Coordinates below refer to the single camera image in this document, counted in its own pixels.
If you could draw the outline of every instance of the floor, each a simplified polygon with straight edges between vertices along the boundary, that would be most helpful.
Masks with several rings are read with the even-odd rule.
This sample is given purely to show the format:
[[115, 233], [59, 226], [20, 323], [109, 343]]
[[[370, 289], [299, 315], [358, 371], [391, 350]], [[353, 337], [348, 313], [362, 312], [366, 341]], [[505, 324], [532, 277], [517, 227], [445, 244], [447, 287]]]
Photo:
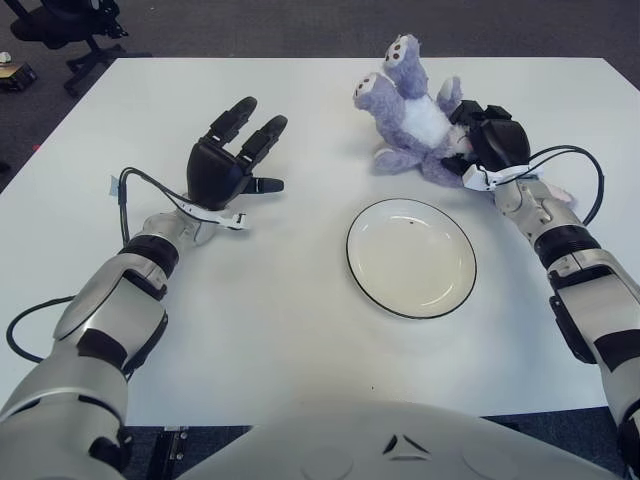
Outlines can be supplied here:
[[[29, 7], [39, 2], [23, 3]], [[422, 41], [424, 57], [604, 57], [640, 88], [637, 0], [119, 3], [120, 21], [131, 33], [119, 43], [131, 52], [148, 51], [158, 57], [379, 57], [398, 33], [412, 32]], [[0, 192], [75, 105], [76, 100], [61, 87], [69, 75], [64, 60], [86, 51], [82, 45], [49, 51], [39, 44], [18, 42], [8, 28], [13, 18], [0, 2], [0, 51], [11, 52], [16, 61], [29, 62], [40, 78], [23, 93], [0, 93], [0, 161], [12, 167], [10, 172], [0, 173]], [[99, 41], [105, 46], [113, 43]], [[90, 87], [100, 73], [98, 69], [84, 87]], [[496, 420], [622, 473], [614, 425], [605, 409]], [[244, 431], [199, 430], [190, 451], [203, 457]], [[130, 480], [146, 478], [159, 429], [139, 428], [136, 432], [141, 441], [127, 470]], [[189, 459], [200, 459], [188, 452], [175, 473], [184, 469]]]

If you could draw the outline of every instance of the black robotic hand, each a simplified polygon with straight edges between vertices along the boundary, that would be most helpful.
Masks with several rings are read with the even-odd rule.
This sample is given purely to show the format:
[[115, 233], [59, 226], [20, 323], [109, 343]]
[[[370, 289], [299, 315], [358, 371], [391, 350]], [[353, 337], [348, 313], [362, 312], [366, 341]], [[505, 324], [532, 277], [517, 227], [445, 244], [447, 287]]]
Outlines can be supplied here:
[[282, 115], [272, 118], [244, 143], [237, 156], [223, 147], [247, 123], [258, 104], [247, 97], [220, 115], [191, 150], [187, 166], [189, 199], [209, 210], [223, 210], [241, 193], [270, 193], [284, 189], [274, 178], [256, 178], [252, 171], [269, 153], [287, 126]]

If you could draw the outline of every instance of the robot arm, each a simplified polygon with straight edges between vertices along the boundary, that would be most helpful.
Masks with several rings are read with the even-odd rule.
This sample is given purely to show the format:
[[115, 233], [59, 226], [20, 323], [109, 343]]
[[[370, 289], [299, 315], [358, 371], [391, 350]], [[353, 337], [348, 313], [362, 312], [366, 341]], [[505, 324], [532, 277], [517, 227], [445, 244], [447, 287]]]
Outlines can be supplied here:
[[566, 204], [528, 175], [529, 143], [508, 112], [463, 101], [452, 121], [467, 127], [475, 158], [443, 164], [467, 188], [494, 191], [498, 209], [540, 258], [558, 327], [579, 360], [600, 367], [620, 452], [640, 476], [640, 287]]
[[547, 269], [567, 345], [600, 367], [621, 454], [640, 474], [640, 287], [541, 181], [498, 186], [495, 198]]
[[242, 214], [237, 224], [219, 214], [240, 193], [283, 189], [281, 181], [251, 172], [277, 142], [284, 117], [252, 135], [237, 157], [223, 149], [256, 103], [248, 97], [214, 122], [191, 153], [188, 198], [172, 198], [176, 211], [147, 219], [67, 307], [51, 354], [0, 411], [3, 478], [122, 479], [131, 447], [123, 426], [127, 379], [167, 326], [160, 300], [180, 256], [216, 228], [243, 225]]

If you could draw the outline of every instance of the purple plush toy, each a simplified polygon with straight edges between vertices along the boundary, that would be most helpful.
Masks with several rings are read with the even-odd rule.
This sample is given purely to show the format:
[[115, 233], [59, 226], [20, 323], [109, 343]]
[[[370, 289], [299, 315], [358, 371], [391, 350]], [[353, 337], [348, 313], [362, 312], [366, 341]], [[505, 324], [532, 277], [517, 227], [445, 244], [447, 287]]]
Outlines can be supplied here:
[[356, 108], [366, 110], [389, 147], [375, 154], [375, 166], [399, 173], [420, 166], [424, 177], [438, 185], [461, 187], [462, 180], [445, 169], [440, 160], [458, 153], [467, 155], [471, 144], [459, 125], [449, 122], [462, 100], [460, 79], [449, 78], [434, 102], [427, 91], [427, 74], [420, 65], [420, 44], [413, 35], [396, 39], [387, 50], [384, 71], [372, 73], [353, 94]]

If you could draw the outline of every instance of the small box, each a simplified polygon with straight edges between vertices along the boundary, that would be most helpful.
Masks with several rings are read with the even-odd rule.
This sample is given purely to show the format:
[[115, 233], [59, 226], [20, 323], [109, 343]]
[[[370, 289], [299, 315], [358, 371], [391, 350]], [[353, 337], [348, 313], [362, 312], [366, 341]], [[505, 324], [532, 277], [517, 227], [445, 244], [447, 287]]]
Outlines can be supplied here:
[[0, 90], [22, 91], [37, 78], [28, 63], [0, 64]]

